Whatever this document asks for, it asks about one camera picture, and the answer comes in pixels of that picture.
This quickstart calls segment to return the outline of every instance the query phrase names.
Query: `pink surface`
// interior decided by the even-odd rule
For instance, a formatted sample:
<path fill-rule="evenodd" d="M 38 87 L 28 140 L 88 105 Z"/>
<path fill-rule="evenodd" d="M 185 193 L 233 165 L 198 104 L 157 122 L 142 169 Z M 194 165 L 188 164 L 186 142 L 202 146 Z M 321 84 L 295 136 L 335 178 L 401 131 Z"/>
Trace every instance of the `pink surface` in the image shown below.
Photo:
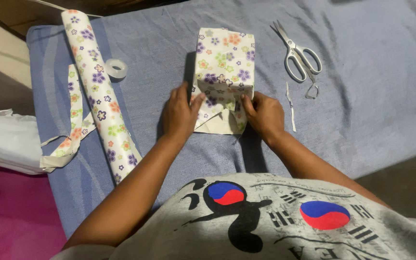
<path fill-rule="evenodd" d="M 65 242 L 48 177 L 0 168 L 0 259 L 49 259 Z"/>

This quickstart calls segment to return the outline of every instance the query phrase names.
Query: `scissor blade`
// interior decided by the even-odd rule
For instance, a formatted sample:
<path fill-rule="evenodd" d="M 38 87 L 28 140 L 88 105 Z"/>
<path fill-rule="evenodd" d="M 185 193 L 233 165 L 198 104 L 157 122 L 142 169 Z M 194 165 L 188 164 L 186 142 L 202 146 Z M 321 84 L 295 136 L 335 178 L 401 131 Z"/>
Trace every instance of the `scissor blade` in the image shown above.
<path fill-rule="evenodd" d="M 280 24 L 279 20 L 277 20 L 277 23 L 279 25 L 277 25 L 275 22 L 272 22 L 275 26 L 275 28 L 277 29 L 277 31 L 279 31 L 280 35 L 282 35 L 283 39 L 287 42 L 288 40 L 290 40 L 290 38 L 288 38 L 288 36 L 286 35 L 285 29 L 282 27 L 282 25 Z"/>

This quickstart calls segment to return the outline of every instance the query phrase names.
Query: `person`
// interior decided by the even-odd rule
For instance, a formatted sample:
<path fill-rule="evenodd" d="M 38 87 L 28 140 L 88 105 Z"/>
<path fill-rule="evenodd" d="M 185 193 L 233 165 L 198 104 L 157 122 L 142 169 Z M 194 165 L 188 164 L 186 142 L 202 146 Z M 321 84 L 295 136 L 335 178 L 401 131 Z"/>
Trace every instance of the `person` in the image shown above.
<path fill-rule="evenodd" d="M 54 259 L 416 259 L 416 219 L 309 151 L 284 130 L 280 102 L 257 91 L 241 95 L 248 122 L 293 179 L 197 179 L 147 219 L 205 99 L 189 105 L 187 86 L 171 91 L 163 136 Z"/>

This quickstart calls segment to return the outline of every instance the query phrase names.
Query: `hand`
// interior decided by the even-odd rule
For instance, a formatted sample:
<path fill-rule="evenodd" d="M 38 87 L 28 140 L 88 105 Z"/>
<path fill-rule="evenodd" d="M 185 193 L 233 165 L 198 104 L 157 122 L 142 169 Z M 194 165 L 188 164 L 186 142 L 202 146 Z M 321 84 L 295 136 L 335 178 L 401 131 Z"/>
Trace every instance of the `hand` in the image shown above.
<path fill-rule="evenodd" d="M 285 113 L 277 99 L 255 91 L 253 102 L 256 103 L 256 108 L 254 108 L 248 95 L 242 94 L 240 97 L 248 122 L 266 144 L 269 145 L 271 139 L 285 132 Z"/>
<path fill-rule="evenodd" d="M 185 143 L 193 133 L 198 111 L 205 94 L 200 93 L 189 106 L 187 102 L 187 81 L 171 91 L 170 99 L 163 112 L 163 131 L 165 135 Z"/>

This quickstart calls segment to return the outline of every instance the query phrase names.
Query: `tape roll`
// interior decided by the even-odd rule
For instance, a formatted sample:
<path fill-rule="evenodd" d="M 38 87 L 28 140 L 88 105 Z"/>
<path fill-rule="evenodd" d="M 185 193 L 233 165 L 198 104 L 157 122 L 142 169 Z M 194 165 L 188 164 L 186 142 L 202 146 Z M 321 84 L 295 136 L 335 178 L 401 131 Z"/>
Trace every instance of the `tape roll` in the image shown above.
<path fill-rule="evenodd" d="M 119 59 L 108 59 L 105 63 L 105 71 L 111 77 L 122 79 L 128 72 L 128 66 Z"/>

